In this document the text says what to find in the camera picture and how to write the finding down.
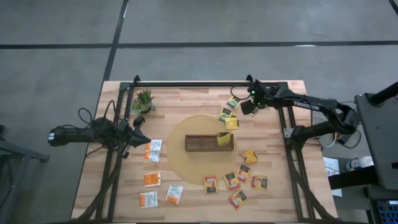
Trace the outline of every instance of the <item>round placemat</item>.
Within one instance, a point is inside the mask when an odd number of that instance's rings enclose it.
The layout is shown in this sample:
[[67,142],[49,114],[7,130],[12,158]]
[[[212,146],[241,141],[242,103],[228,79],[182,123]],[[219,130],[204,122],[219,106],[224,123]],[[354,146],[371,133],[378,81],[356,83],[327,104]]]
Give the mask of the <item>round placemat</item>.
[[238,150],[229,152],[186,152],[186,134],[216,134],[225,130],[224,122],[211,116],[192,116],[181,121],[167,141],[166,156],[169,166],[181,179],[193,184],[203,184],[203,178],[222,176],[233,171]]

